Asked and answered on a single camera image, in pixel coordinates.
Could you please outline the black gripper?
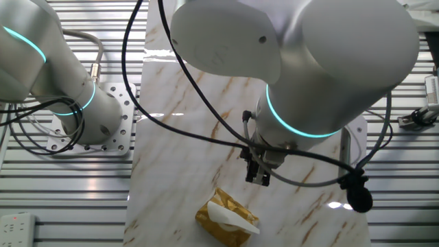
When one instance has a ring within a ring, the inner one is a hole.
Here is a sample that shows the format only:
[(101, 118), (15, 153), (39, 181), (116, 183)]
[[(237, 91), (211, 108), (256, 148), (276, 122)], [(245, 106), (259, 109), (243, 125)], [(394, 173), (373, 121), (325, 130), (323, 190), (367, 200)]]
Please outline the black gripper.
[[(253, 132), (250, 136), (250, 140), (256, 144), (269, 146), (258, 132)], [(285, 157), (287, 156), (285, 153), (265, 150), (263, 148), (252, 147), (252, 149), (269, 169), (279, 168), (285, 162)], [(264, 187), (270, 185), (270, 174), (262, 167), (259, 168), (259, 164), (253, 160), (249, 148), (242, 149), (239, 157), (247, 163), (246, 182), (259, 184)]]

